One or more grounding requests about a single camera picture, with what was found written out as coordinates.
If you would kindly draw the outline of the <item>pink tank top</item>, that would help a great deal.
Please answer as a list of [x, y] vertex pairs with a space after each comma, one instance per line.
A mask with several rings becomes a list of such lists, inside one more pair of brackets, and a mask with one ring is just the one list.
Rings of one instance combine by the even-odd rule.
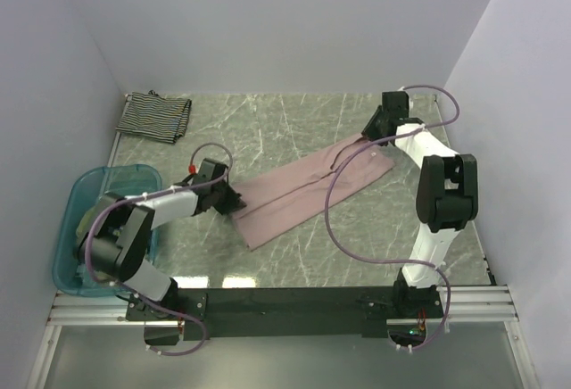
[[[246, 207], [232, 214], [237, 233], [255, 250], [320, 214], [335, 170], [367, 140], [360, 134], [235, 186]], [[379, 180], [394, 166], [374, 146], [357, 155], [335, 182], [335, 205]]]

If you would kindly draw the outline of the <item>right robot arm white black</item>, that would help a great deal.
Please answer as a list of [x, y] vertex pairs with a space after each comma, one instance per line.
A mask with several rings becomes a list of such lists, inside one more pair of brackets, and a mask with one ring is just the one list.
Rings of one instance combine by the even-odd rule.
[[393, 284], [392, 306], [410, 317], [437, 301], [438, 273], [445, 256], [469, 221], [478, 213], [477, 161], [437, 139], [419, 118], [410, 116], [404, 90], [382, 94], [362, 135], [369, 141], [389, 137], [419, 167], [416, 214], [420, 222], [409, 261]]

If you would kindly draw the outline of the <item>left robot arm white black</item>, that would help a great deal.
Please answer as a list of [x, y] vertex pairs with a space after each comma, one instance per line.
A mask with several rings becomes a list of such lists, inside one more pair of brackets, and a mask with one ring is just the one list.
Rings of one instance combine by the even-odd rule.
[[229, 165], [205, 158], [198, 168], [189, 169], [186, 178], [160, 192], [104, 194], [95, 206], [95, 215], [78, 235], [74, 252], [96, 275], [102, 273], [147, 298], [146, 308], [157, 319], [176, 313], [178, 283], [146, 258], [153, 231], [209, 209], [228, 215], [246, 207], [229, 184]]

